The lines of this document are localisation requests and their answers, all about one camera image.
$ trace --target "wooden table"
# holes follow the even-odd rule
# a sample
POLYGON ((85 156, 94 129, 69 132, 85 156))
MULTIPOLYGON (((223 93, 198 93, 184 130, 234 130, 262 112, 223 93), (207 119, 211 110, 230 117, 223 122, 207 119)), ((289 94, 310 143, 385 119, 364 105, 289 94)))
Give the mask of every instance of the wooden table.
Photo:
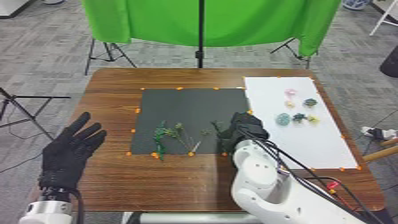
MULTIPOLYGON (((108 131, 106 143, 88 160, 79 190, 86 211, 239 211, 230 198, 234 168, 218 155, 126 156, 140 106, 140 88, 230 88, 243 86, 241 76, 312 77, 307 70, 287 69, 101 69, 92 76, 72 119, 92 114, 108 131)), ((341 118, 314 78, 333 121, 362 170, 317 170, 348 185, 371 210, 383 208, 378 185, 364 164, 341 118)), ((337 191, 348 203, 353 200, 337 191)))

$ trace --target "wrist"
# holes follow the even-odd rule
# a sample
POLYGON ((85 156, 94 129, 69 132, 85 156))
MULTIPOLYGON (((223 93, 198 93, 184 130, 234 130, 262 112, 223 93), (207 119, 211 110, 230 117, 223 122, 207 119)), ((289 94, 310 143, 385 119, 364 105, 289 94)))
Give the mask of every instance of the wrist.
POLYGON ((38 201, 70 202, 67 189, 62 187, 44 187, 38 201))

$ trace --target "white paper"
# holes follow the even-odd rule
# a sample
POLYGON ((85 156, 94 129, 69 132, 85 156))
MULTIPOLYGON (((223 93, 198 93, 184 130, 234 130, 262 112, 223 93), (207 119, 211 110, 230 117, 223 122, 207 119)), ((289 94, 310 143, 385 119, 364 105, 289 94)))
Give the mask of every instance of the white paper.
MULTIPOLYGON (((351 151, 341 138, 341 132, 330 112, 316 93, 312 80, 307 77, 246 77, 246 98, 253 116, 262 121, 264 130, 269 133, 269 140, 278 148, 289 153, 293 158, 309 168, 355 168, 357 162, 351 151), (291 98, 284 93, 285 89, 294 89, 296 94, 291 98), (303 100, 312 98, 317 104, 312 108, 303 106, 303 100), (287 108, 284 102, 291 99, 294 108, 287 108), (300 124, 294 122, 287 126, 275 123, 280 113, 289 116, 296 113, 317 117, 317 124, 307 120, 300 124)), ((298 165, 285 159, 289 168, 298 169, 298 165)))

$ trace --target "light stand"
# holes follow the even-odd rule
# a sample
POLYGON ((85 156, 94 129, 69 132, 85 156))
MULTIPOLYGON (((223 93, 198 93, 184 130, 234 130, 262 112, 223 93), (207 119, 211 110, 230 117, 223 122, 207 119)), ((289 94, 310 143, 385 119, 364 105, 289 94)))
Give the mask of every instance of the light stand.
POLYGON ((195 52, 197 68, 202 68, 204 59, 204 0, 198 0, 198 49, 195 52))
POLYGON ((49 138, 49 140, 53 141, 53 137, 47 134, 46 129, 42 128, 40 124, 37 123, 35 117, 38 116, 38 113, 51 101, 51 99, 69 99, 70 97, 67 96, 15 96, 15 95, 8 95, 8 93, 5 92, 3 88, 0 88, 0 94, 3 95, 3 106, 1 106, 1 111, 0 111, 0 121, 3 119, 3 113, 5 113, 5 109, 6 109, 6 105, 8 103, 14 105, 15 109, 21 111, 22 115, 24 115, 24 119, 21 119, 19 121, 14 121, 3 125, 0 125, 0 128, 8 127, 19 123, 24 123, 28 121, 31 121, 35 127, 38 128, 42 134, 46 135, 46 137, 49 138), (15 99, 46 99, 44 104, 38 107, 38 110, 35 111, 33 114, 30 114, 30 112, 26 111, 26 109, 22 108, 21 104, 17 103, 15 99))
POLYGON ((309 69, 310 57, 307 57, 307 59, 305 59, 305 58, 294 53, 294 51, 293 51, 293 49, 291 49, 291 47, 289 47, 289 43, 291 43, 291 41, 293 41, 294 39, 296 39, 296 38, 293 37, 293 38, 284 42, 284 44, 275 48, 275 50, 269 52, 269 54, 273 54, 273 53, 280 50, 280 48, 285 47, 285 48, 289 49, 289 51, 291 51, 291 54, 293 54, 294 58, 296 58, 300 61, 305 61, 305 69, 309 69))
POLYGON ((131 66, 136 68, 136 66, 133 64, 133 61, 131 61, 131 59, 129 59, 129 57, 127 57, 127 55, 126 55, 124 51, 120 50, 120 47, 117 46, 115 43, 104 43, 102 42, 102 47, 104 47, 104 53, 102 54, 106 54, 106 56, 108 56, 106 59, 99 58, 99 56, 102 54, 97 57, 92 57, 94 47, 95 47, 95 39, 92 38, 92 41, 90 41, 90 50, 88 50, 88 58, 86 58, 86 64, 85 64, 85 72, 83 72, 85 76, 88 75, 90 61, 92 60, 101 60, 101 61, 106 61, 106 62, 115 62, 117 59, 124 57, 126 60, 127 60, 127 62, 129 62, 129 64, 131 64, 131 66), (120 53, 120 56, 118 57, 113 57, 113 50, 117 50, 118 53, 120 53))

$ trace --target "tripod stand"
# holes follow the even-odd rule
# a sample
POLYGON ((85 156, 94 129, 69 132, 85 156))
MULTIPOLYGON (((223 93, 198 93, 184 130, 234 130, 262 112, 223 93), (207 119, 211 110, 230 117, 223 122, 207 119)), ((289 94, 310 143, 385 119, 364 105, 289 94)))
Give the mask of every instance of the tripod stand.
POLYGON ((131 59, 129 59, 129 57, 127 57, 127 55, 126 55, 124 51, 120 50, 120 47, 117 46, 115 43, 104 43, 104 42, 102 42, 102 47, 104 47, 104 53, 102 53, 102 54, 106 54, 106 56, 108 56, 106 59, 99 58, 99 56, 101 56, 102 54, 101 54, 97 57, 92 57, 94 47, 95 47, 95 39, 92 38, 92 40, 90 40, 88 58, 86 58, 86 64, 85 64, 85 72, 83 72, 83 75, 85 75, 85 76, 88 75, 90 61, 92 61, 92 60, 102 60, 102 61, 106 61, 106 62, 115 62, 117 59, 124 57, 126 60, 127 60, 127 63, 129 63, 131 66, 136 68, 136 66, 134 66, 134 64, 133 64, 133 61, 131 61, 131 59), (118 57, 113 57, 113 50, 117 50, 118 53, 120 53, 120 56, 118 56, 118 57))
POLYGON ((291 54, 293 54, 294 58, 296 58, 300 61, 305 61, 305 69, 309 69, 310 57, 303 58, 303 57, 294 53, 294 51, 293 51, 293 49, 291 49, 291 47, 289 47, 289 43, 293 42, 294 39, 296 39, 296 38, 293 37, 293 38, 284 42, 284 44, 275 48, 275 50, 269 52, 269 54, 273 54, 273 53, 280 50, 280 48, 285 47, 285 48, 289 49, 289 51, 291 51, 291 54))
POLYGON ((3 95, 5 99, 3 99, 3 106, 1 106, 1 111, 0 111, 0 121, 3 119, 3 113, 5 113, 5 109, 6 109, 6 105, 8 103, 14 105, 15 109, 21 111, 22 115, 24 115, 24 119, 0 125, 0 128, 8 127, 19 123, 24 123, 28 121, 31 121, 35 127, 38 128, 42 134, 46 135, 46 137, 49 138, 49 140, 53 141, 53 137, 47 134, 46 129, 42 128, 40 124, 37 123, 35 117, 51 101, 51 99, 69 99, 70 97, 67 96, 15 96, 15 95, 8 95, 8 93, 5 92, 3 88, 0 88, 0 94, 3 95), (33 114, 30 114, 30 112, 26 111, 26 109, 22 108, 21 104, 17 103, 15 99, 46 99, 44 104, 40 105, 37 111, 33 114))

